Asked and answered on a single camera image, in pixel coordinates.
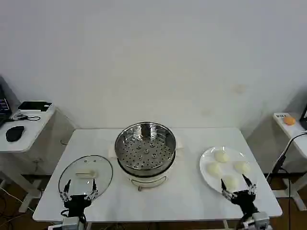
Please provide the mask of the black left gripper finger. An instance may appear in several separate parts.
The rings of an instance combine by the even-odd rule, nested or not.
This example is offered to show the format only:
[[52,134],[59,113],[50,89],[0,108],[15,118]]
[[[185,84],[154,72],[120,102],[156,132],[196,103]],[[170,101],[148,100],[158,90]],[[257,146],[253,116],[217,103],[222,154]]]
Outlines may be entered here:
[[69,179],[68,182],[65,184],[63,191],[59,192],[59,195],[60,195],[62,201],[68,201],[69,200],[70,184],[71,184],[71,179]]
[[90,192],[90,194],[87,195],[87,200],[94,200],[96,198],[98,194],[98,189],[97,189],[97,186],[96,186],[96,182],[95,182],[95,179],[93,179],[93,184],[92,184],[92,190]]

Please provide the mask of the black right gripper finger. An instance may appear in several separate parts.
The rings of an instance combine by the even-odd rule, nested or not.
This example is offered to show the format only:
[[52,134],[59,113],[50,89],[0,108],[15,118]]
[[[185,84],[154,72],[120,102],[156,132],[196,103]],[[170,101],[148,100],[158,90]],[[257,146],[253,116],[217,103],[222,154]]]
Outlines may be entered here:
[[221,188],[222,188],[222,195],[226,198],[226,199],[233,199],[236,198],[236,194],[229,192],[226,188],[226,185],[223,181],[223,179],[221,179]]
[[252,181],[247,178],[244,174],[242,174],[247,186],[248,186],[248,193],[250,195],[255,195],[256,194],[256,188],[257,188],[257,185],[255,183],[252,183]]

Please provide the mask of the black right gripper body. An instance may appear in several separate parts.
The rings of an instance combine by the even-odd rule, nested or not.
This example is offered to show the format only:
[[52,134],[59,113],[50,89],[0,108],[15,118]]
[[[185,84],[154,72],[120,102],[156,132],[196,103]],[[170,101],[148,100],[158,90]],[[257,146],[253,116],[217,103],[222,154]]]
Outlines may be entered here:
[[234,192],[230,201],[238,205],[245,216],[251,216],[258,212],[258,209],[254,205],[255,198],[255,193],[249,192],[248,190],[242,190]]

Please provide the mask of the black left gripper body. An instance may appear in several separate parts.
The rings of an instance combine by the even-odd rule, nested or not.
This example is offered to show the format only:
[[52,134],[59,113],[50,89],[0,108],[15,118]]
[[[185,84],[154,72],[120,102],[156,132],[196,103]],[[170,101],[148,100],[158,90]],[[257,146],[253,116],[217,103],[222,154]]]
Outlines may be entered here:
[[71,195],[64,200],[64,207],[67,209],[67,217],[84,217],[84,210],[92,204],[91,198],[87,195]]

